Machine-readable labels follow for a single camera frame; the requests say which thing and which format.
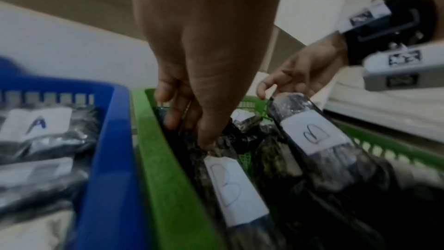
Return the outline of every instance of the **green basket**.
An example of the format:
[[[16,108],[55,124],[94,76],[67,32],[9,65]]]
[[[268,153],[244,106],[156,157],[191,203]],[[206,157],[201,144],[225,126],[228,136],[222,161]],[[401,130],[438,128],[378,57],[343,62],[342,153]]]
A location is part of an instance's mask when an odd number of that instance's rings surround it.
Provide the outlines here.
[[[161,250],[224,249],[222,238],[198,198],[191,182],[170,149],[153,107],[168,106],[154,100],[154,89],[132,92],[140,149],[144,192],[148,195],[156,246]],[[247,96],[239,108],[266,116],[266,101]],[[444,170],[444,158],[358,127],[337,123],[358,144],[375,155]],[[245,168],[250,156],[240,156]]]

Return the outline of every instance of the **blue plastic rim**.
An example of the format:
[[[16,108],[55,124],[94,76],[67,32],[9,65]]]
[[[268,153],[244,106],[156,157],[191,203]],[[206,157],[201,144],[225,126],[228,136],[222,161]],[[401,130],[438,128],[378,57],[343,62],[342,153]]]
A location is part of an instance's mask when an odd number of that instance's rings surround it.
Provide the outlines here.
[[[29,75],[0,75],[0,91],[94,95],[102,130],[91,174],[77,214],[75,250],[137,250],[148,247],[146,214],[136,176],[130,122],[130,94],[115,84]]]

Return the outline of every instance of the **white label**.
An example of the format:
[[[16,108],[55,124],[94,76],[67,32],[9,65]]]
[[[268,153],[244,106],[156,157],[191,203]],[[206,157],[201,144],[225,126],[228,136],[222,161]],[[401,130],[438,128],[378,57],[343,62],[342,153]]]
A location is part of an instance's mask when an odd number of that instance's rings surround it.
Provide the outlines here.
[[[65,133],[72,112],[70,107],[13,109],[0,130],[0,141],[23,142],[35,137]]]
[[[0,186],[14,187],[56,179],[73,167],[70,157],[0,166]]]
[[[307,155],[340,144],[352,143],[346,134],[315,110],[284,119],[281,126]]]
[[[237,109],[231,114],[231,118],[233,119],[233,121],[237,120],[239,122],[252,118],[253,116],[254,112],[244,111],[241,109]]]
[[[228,227],[249,223],[269,213],[236,160],[207,156],[204,162]]]
[[[357,14],[349,17],[347,20],[340,22],[338,25],[338,31],[344,33],[352,30],[353,28],[365,25],[376,19],[390,15],[392,12],[385,5],[383,0],[375,0],[368,7],[364,8]]]

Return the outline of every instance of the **hand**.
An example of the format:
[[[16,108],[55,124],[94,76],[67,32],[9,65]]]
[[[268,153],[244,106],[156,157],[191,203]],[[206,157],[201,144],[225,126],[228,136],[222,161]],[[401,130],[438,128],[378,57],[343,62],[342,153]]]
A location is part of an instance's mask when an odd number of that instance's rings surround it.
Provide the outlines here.
[[[299,92],[311,97],[348,64],[346,41],[335,32],[293,54],[258,85],[256,94],[265,99],[265,90],[277,84],[274,94]]]
[[[210,145],[243,99],[268,46],[279,0],[133,0],[159,65],[155,98],[167,129],[197,126]]]

